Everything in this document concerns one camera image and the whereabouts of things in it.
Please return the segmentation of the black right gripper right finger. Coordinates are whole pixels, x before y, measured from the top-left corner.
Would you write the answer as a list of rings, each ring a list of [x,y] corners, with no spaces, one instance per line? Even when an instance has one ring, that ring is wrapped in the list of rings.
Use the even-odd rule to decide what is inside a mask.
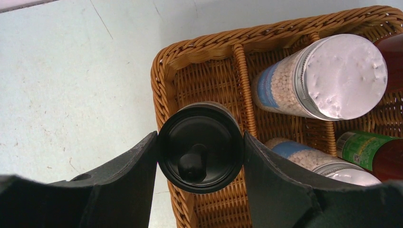
[[[400,228],[403,183],[333,180],[275,154],[244,133],[244,173],[255,228]]]

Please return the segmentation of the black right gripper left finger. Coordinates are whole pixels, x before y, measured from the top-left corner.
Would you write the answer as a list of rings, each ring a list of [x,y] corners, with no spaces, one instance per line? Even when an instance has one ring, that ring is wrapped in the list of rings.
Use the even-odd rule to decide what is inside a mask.
[[[156,176],[157,133],[70,181],[0,177],[3,228],[146,228]]]

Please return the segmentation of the blue-label silver-lid jar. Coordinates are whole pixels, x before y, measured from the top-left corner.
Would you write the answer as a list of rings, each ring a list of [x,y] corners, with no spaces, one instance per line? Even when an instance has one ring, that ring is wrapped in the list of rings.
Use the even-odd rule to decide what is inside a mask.
[[[251,83],[262,110],[326,121],[371,111],[387,87],[385,59],[369,40],[353,34],[320,39],[264,69]]]
[[[265,146],[289,161],[327,178],[361,186],[381,183],[374,175],[355,164],[286,138],[270,139]]]

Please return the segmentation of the large black-lid jar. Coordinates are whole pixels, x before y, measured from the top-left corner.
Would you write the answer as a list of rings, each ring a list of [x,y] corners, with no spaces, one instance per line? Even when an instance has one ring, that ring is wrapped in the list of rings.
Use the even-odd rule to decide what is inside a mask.
[[[196,102],[173,114],[161,127],[158,164],[175,187],[208,194],[228,186],[244,160],[243,132],[223,105]]]

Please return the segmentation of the yellow-cap sauce bottle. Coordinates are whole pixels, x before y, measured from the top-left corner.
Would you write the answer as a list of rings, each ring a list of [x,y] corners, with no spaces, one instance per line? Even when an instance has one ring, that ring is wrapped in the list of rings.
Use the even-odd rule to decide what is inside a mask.
[[[349,131],[336,141],[337,156],[372,173],[380,181],[403,179],[403,139]]]
[[[388,70],[386,93],[403,90],[403,34],[394,34],[376,41],[375,46],[385,59]]]

